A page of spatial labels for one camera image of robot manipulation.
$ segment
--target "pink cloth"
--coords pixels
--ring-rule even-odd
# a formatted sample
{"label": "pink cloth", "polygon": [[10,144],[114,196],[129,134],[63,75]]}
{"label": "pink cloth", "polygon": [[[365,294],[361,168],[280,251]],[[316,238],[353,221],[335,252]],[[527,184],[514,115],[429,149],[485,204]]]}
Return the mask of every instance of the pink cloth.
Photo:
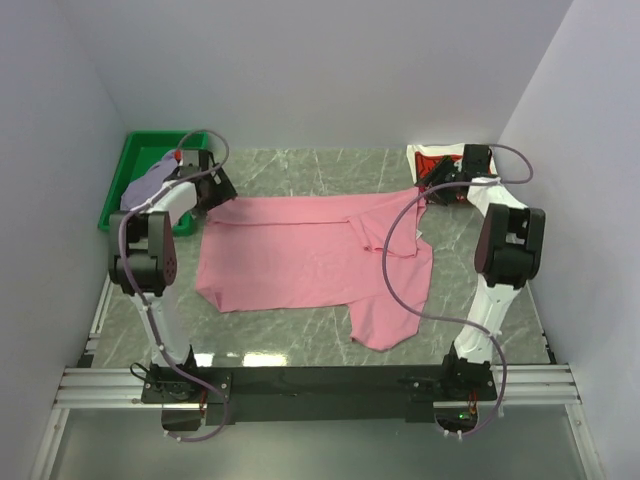
{"label": "pink cloth", "polygon": [[[385,350],[415,335],[419,318],[391,297],[382,247],[391,223],[417,194],[237,198],[211,212],[202,238],[196,290],[221,312],[346,304],[351,337]],[[398,294],[422,310],[431,247],[416,240],[424,207],[393,235],[389,275]]]}

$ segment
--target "purple cloth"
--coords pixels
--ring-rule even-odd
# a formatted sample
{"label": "purple cloth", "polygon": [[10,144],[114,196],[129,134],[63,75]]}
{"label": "purple cloth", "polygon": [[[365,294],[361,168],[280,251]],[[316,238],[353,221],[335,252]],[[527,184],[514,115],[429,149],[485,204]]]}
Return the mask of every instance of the purple cloth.
{"label": "purple cloth", "polygon": [[178,166],[174,152],[175,149],[169,150],[147,173],[129,184],[120,197],[120,210],[131,210],[160,190],[165,178]]}

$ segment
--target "green basket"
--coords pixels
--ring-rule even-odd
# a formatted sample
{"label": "green basket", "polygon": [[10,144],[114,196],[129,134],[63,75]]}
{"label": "green basket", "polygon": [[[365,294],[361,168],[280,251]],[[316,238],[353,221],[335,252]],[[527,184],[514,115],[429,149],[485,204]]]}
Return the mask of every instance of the green basket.
{"label": "green basket", "polygon": [[[187,132],[175,131],[137,131],[129,134],[122,149],[107,200],[102,208],[98,222],[100,230],[109,231],[109,216],[116,210],[120,210],[120,197],[129,184],[147,173],[147,170],[159,162],[167,151],[176,148],[180,139],[186,134]],[[184,143],[184,148],[208,149],[207,134],[197,133],[191,136]],[[173,234],[186,237],[193,234],[195,227],[193,217],[190,213],[186,213],[173,227]]]}

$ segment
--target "gray wall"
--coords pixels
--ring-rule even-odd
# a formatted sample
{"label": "gray wall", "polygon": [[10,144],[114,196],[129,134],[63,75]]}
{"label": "gray wall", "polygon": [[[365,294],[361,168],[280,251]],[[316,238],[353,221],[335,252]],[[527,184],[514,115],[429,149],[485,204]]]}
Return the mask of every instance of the gray wall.
{"label": "gray wall", "polygon": [[124,126],[55,3],[0,5],[0,448],[26,478],[106,273],[96,229]]}
{"label": "gray wall", "polygon": [[515,190],[548,214],[534,293],[612,480],[640,471],[639,19],[575,0],[501,138],[537,169]]}
{"label": "gray wall", "polygon": [[128,127],[236,147],[497,140],[570,0],[58,0]]}

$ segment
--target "purple cable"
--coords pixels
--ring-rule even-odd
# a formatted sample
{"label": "purple cable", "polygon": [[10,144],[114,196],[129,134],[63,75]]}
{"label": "purple cable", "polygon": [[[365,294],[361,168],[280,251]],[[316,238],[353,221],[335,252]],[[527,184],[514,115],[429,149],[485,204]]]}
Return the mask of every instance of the purple cable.
{"label": "purple cable", "polygon": [[140,213],[143,210],[146,210],[146,209],[152,207],[153,205],[155,205],[161,198],[163,198],[167,193],[169,193],[171,191],[171,189],[173,189],[174,187],[180,185],[181,183],[193,180],[195,178],[215,173],[217,170],[222,168],[222,166],[227,162],[227,160],[229,159],[229,143],[227,142],[227,140],[222,135],[218,134],[214,130],[199,129],[199,130],[193,130],[193,131],[187,133],[184,137],[182,137],[180,142],[178,142],[178,146],[176,148],[176,151],[179,151],[181,149],[182,145],[184,144],[184,142],[189,137],[191,137],[192,135],[195,135],[196,133],[210,133],[210,134],[214,135],[215,137],[219,138],[222,141],[222,143],[225,146],[225,155],[224,155],[224,158],[222,159],[222,162],[220,162],[219,164],[211,167],[209,170],[206,170],[204,172],[198,172],[198,173],[195,173],[193,175],[189,175],[188,177],[182,178],[182,179],[172,183],[170,186],[161,189],[158,193],[156,193],[153,197],[151,197],[145,203],[135,207],[133,210],[130,210],[124,216],[124,218],[122,219],[122,222],[120,222],[120,226],[118,228],[118,248],[120,250],[120,257],[122,258],[122,267],[124,269],[124,273],[127,276],[127,280],[129,280],[129,283],[131,284],[131,287],[133,288],[133,291],[135,292],[135,294],[138,297],[140,297],[142,305],[144,307],[147,307],[146,314],[147,314],[147,319],[149,320],[149,326],[151,327],[151,332],[153,333],[154,341],[156,343],[156,346],[160,350],[160,354],[162,355],[162,358],[164,358],[164,361],[167,362],[169,367],[171,367],[171,369],[173,369],[176,373],[178,373],[182,377],[186,378],[187,380],[189,380],[191,382],[194,382],[194,383],[197,383],[198,385],[202,386],[203,388],[206,388],[211,393],[217,395],[218,397],[220,397],[222,399],[222,406],[223,406],[224,413],[223,413],[222,421],[220,422],[220,425],[218,425],[213,431],[207,433],[206,435],[202,435],[200,437],[182,437],[182,436],[177,435],[177,434],[175,434],[173,432],[168,432],[168,435],[170,437],[175,438],[176,440],[181,441],[181,442],[201,442],[203,440],[208,440],[209,438],[214,437],[215,435],[220,433],[220,431],[224,428],[224,426],[229,422],[229,403],[228,403],[227,398],[225,397],[225,395],[220,390],[218,390],[216,387],[214,387],[213,385],[205,382],[204,380],[201,380],[201,379],[199,379],[197,377],[194,377],[193,375],[190,375],[189,373],[181,370],[178,367],[178,365],[176,365],[176,363],[173,361],[173,359],[165,351],[164,344],[162,343],[162,339],[160,338],[160,333],[158,331],[158,326],[156,324],[156,320],[153,317],[151,304],[147,301],[147,298],[144,296],[144,293],[140,289],[140,285],[138,285],[138,282],[136,282],[136,279],[133,276],[133,272],[131,271],[131,266],[129,265],[129,258],[127,257],[127,249],[126,249],[126,245],[127,245],[126,225],[129,222],[129,220],[131,219],[131,217],[133,217],[137,213]]}
{"label": "purple cable", "polygon": [[478,433],[480,430],[485,428],[489,423],[491,423],[494,420],[494,418],[497,416],[498,411],[500,409],[500,405],[502,405],[502,402],[504,400],[504,394],[507,388],[507,358],[505,357],[504,352],[502,351],[502,348],[500,347],[500,343],[498,342],[498,340],[491,334],[491,332],[487,328],[483,327],[482,325],[472,322],[470,320],[464,320],[462,318],[445,317],[440,315],[429,315],[416,310],[410,305],[407,305],[407,303],[404,302],[404,300],[402,300],[398,296],[396,291],[393,289],[393,286],[391,285],[391,281],[389,280],[389,273],[387,271],[387,256],[389,254],[389,244],[391,243],[391,236],[393,235],[393,232],[398,226],[398,223],[400,223],[400,220],[402,220],[402,217],[406,215],[406,213],[411,209],[411,207],[413,207],[421,199],[426,198],[433,192],[437,192],[438,190],[442,190],[445,188],[452,188],[452,187],[489,187],[492,185],[498,185],[500,183],[524,184],[529,182],[533,178],[533,166],[531,165],[531,162],[529,162],[529,160],[521,152],[519,152],[515,148],[507,147],[506,145],[501,145],[498,143],[490,144],[489,146],[495,147],[495,148],[503,148],[505,150],[509,150],[510,152],[513,152],[516,155],[518,155],[527,165],[527,168],[529,169],[529,176],[524,180],[502,180],[502,182],[500,182],[499,180],[496,180],[495,182],[487,182],[487,183],[451,182],[451,183],[443,183],[441,185],[436,185],[435,187],[428,188],[427,190],[419,194],[417,197],[415,197],[413,200],[411,200],[411,202],[409,202],[409,204],[406,207],[404,207],[402,211],[398,214],[396,219],[391,224],[391,228],[389,228],[389,233],[387,233],[387,238],[385,239],[384,247],[382,248],[382,276],[384,277],[384,283],[387,285],[387,289],[389,290],[389,293],[391,294],[391,296],[394,298],[396,302],[398,302],[398,304],[400,304],[402,308],[404,308],[408,312],[413,313],[414,315],[417,315],[420,318],[424,318],[427,320],[439,320],[442,322],[457,323],[460,325],[468,325],[470,327],[476,328],[489,338],[493,346],[496,348],[496,351],[498,352],[498,356],[500,357],[500,363],[502,363],[502,381],[500,382],[500,391],[498,392],[498,398],[496,400],[496,403],[491,409],[491,412],[489,412],[489,415],[486,416],[486,418],[480,423],[480,425],[477,425],[473,430],[462,433],[461,436],[463,437],[467,437],[475,433]]}

